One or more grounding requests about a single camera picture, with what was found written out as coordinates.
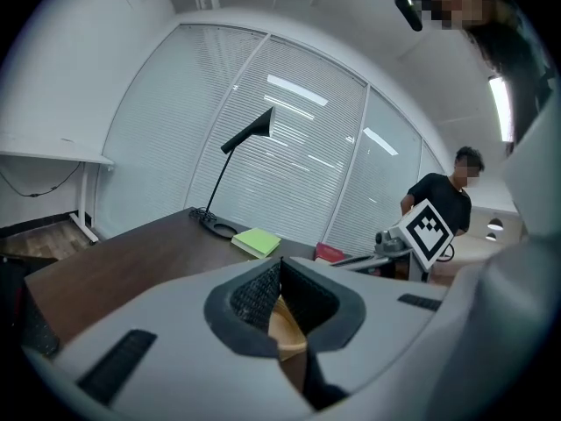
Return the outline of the green book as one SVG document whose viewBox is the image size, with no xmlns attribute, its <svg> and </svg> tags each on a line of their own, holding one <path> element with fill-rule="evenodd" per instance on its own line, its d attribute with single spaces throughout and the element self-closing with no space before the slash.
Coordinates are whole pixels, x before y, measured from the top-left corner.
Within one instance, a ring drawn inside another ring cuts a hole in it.
<svg viewBox="0 0 561 421">
<path fill-rule="evenodd" d="M 232 237 L 231 243 L 257 259 L 265 259 L 280 244 L 281 238 L 259 228 L 241 232 Z"/>
</svg>

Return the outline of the person's white printed sweatshirt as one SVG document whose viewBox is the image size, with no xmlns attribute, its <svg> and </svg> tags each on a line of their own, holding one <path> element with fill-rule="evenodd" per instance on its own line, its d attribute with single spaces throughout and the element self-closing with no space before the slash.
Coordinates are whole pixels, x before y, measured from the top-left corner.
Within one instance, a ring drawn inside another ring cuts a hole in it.
<svg viewBox="0 0 561 421">
<path fill-rule="evenodd" d="M 527 237 L 480 270 L 432 421 L 561 421 L 561 97 L 504 171 Z"/>
</svg>

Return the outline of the dark brown wooden table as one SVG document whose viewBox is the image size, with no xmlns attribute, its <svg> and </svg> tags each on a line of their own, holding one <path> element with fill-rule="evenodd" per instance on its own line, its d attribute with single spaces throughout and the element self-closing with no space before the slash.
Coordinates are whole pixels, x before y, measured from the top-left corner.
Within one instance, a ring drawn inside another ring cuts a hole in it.
<svg viewBox="0 0 561 421">
<path fill-rule="evenodd" d="M 153 330 L 187 353 L 202 353 L 216 340 L 204 320 L 209 285 L 200 275 L 249 258 L 182 210 L 43 268 L 27 286 L 60 350 L 147 292 L 152 305 L 124 328 Z"/>
</svg>

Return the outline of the ceiling light panel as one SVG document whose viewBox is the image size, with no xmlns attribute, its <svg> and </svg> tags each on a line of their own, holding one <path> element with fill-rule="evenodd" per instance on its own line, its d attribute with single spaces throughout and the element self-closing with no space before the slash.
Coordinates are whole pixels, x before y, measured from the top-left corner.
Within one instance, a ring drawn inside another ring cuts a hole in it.
<svg viewBox="0 0 561 421">
<path fill-rule="evenodd" d="M 492 92 L 499 127 L 501 131 L 501 140 L 503 142 L 514 141 L 514 128 L 512 122 L 512 109 L 508 94 L 508 86 L 506 82 L 499 76 L 490 77 L 488 80 L 490 90 Z"/>
</svg>

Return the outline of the red book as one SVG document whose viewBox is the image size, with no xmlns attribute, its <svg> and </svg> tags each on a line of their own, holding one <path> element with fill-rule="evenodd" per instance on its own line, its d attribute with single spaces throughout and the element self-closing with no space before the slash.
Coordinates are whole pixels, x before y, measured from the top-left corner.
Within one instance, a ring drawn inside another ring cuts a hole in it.
<svg viewBox="0 0 561 421">
<path fill-rule="evenodd" d="M 314 253 L 314 261 L 335 263 L 345 259 L 344 253 L 324 243 L 317 243 Z"/>
</svg>

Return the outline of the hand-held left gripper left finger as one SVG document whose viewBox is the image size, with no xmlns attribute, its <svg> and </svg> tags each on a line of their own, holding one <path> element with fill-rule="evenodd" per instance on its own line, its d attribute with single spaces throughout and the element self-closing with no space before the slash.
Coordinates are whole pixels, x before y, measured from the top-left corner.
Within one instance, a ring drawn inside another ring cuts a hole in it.
<svg viewBox="0 0 561 421">
<path fill-rule="evenodd" d="M 276 359 L 232 352 L 207 325 L 203 306 L 218 284 L 247 264 L 161 283 L 91 325 L 54 360 L 25 356 L 64 403 L 88 421 L 302 421 L 314 410 Z M 112 400 L 78 385 L 128 332 L 156 339 Z"/>
</svg>

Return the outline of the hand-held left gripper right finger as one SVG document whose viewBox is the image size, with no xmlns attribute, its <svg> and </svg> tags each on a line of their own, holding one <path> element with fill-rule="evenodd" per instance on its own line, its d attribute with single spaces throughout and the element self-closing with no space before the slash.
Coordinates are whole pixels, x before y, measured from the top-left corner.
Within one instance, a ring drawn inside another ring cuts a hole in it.
<svg viewBox="0 0 561 421">
<path fill-rule="evenodd" d="M 282 397 L 282 416 L 428 415 L 443 361 L 427 338 L 445 288 L 298 258 L 283 259 L 280 274 L 313 392 Z"/>
</svg>

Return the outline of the white desk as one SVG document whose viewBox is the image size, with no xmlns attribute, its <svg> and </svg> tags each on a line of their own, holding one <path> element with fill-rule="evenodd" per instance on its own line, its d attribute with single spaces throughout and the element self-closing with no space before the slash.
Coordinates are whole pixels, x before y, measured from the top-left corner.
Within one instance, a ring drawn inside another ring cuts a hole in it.
<svg viewBox="0 0 561 421">
<path fill-rule="evenodd" d="M 81 187 L 78 193 L 77 213 L 70 213 L 69 217 L 89 239 L 91 244 L 99 238 L 86 224 L 86 201 L 89 171 L 86 164 L 103 165 L 111 169 L 114 162 L 86 146 L 68 139 L 39 138 L 0 132 L 0 155 L 14 157 L 29 157 L 54 161 L 75 161 L 82 171 Z"/>
</svg>

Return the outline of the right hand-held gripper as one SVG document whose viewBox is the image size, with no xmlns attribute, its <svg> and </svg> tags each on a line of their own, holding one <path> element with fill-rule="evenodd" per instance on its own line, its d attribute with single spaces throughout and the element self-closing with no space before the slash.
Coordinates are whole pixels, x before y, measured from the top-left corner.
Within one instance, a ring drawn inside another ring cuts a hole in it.
<svg viewBox="0 0 561 421">
<path fill-rule="evenodd" d="M 333 262 L 334 268 L 357 273 L 370 273 L 393 260 L 408 258 L 408 280 L 426 282 L 437 259 L 451 243 L 452 234 L 444 219 L 430 201 L 414 206 L 400 220 L 375 238 L 377 254 L 352 256 Z"/>
</svg>

